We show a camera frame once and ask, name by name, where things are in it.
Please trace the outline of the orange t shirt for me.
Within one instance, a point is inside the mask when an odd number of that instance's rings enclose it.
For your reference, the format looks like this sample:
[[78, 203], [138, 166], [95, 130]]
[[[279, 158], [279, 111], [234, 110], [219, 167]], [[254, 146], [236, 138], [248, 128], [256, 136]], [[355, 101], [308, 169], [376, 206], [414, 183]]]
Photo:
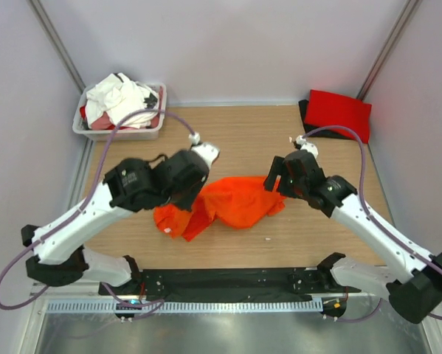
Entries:
[[155, 208], [156, 228], [172, 238], [190, 242], [215, 221], [232, 229], [249, 229], [285, 208], [285, 197], [263, 188], [263, 176], [232, 176], [203, 187], [191, 210], [172, 204]]

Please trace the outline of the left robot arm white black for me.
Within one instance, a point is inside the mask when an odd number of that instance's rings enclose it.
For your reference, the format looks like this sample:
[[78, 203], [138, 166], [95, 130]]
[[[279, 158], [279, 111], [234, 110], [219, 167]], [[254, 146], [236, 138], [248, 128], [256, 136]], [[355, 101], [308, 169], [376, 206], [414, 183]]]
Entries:
[[24, 245], [38, 245], [26, 261], [27, 276], [51, 287], [80, 279], [104, 282], [126, 295], [135, 294], [141, 276], [134, 258], [109, 257], [84, 244], [108, 226], [142, 210], [172, 204], [189, 211], [207, 181], [219, 151], [207, 143], [156, 157], [156, 166], [137, 158], [109, 170], [94, 193], [50, 224], [28, 225]]

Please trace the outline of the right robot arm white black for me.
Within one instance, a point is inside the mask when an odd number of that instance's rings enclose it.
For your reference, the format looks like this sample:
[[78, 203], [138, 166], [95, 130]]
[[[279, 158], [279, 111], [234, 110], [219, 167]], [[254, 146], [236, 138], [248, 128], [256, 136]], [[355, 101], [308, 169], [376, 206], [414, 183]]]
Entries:
[[325, 176], [307, 150], [276, 156], [263, 183], [265, 190], [299, 198], [325, 216], [346, 226], [385, 262], [383, 268], [336, 254], [331, 266], [317, 273], [318, 286], [333, 292], [357, 288], [390, 303], [402, 318], [421, 323], [442, 303], [442, 252], [409, 240], [376, 214], [358, 190], [341, 176]]

